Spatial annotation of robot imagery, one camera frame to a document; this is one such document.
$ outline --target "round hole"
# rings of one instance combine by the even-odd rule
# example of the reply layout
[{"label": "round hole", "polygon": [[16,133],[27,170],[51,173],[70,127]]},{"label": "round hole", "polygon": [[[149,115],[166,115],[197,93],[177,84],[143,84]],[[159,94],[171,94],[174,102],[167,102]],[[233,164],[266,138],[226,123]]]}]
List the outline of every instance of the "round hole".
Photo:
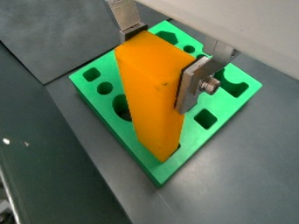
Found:
[{"label": "round hole", "polygon": [[117,115],[123,120],[133,122],[133,117],[127,106],[127,97],[123,94],[118,95],[117,98],[114,99],[113,107],[117,112]]},{"label": "round hole", "polygon": [[102,94],[102,95],[107,95],[111,93],[114,89],[114,86],[110,82],[103,82],[98,85],[98,92]]},{"label": "round hole", "polygon": [[197,60],[201,59],[201,58],[205,57],[205,56],[206,56],[205,54],[199,54],[199,55],[197,56]]},{"label": "round hole", "polygon": [[187,53],[194,53],[195,52],[195,48],[193,45],[187,45],[183,50],[187,52]]}]

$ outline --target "bolt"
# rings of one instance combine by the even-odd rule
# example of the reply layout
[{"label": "bolt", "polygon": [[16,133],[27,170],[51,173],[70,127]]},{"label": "bolt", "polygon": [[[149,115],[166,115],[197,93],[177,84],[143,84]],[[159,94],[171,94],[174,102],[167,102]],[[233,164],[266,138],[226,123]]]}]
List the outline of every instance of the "bolt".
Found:
[{"label": "bolt", "polygon": [[221,87],[221,81],[213,77],[206,78],[199,85],[201,91],[205,91],[209,95],[214,95]]}]

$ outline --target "green foam holder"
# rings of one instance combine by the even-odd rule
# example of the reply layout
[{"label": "green foam holder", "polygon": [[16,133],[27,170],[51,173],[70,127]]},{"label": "green foam holder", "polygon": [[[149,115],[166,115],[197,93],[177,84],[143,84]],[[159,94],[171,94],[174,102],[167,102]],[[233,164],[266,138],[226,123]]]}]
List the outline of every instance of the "green foam holder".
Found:
[{"label": "green foam holder", "polygon": [[[167,21],[153,27],[150,32],[194,57],[205,55],[202,43]],[[215,95],[201,94],[199,103],[186,113],[181,147],[165,163],[158,161],[137,139],[115,51],[95,59],[70,76],[82,98],[159,187],[262,88],[262,84],[233,64],[215,76],[222,82],[219,91]]]}]

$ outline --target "gray mat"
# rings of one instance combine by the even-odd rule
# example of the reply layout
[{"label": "gray mat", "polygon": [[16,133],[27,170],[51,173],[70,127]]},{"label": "gray mat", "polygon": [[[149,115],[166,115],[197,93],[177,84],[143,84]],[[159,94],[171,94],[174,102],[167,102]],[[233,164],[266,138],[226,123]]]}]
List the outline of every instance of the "gray mat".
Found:
[{"label": "gray mat", "polygon": [[[142,4],[150,25],[167,19]],[[119,43],[103,0],[0,1],[0,39],[46,84]]]}]

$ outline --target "square hole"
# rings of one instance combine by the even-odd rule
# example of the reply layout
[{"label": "square hole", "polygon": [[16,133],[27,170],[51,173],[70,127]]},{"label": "square hole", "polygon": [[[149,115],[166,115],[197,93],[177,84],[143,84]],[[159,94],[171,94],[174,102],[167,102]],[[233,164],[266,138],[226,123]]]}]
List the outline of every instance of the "square hole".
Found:
[{"label": "square hole", "polygon": [[195,117],[194,120],[207,130],[213,124],[218,121],[218,117],[205,109]]},{"label": "square hole", "polygon": [[99,70],[93,67],[85,74],[83,77],[87,81],[94,81],[101,76]]}]

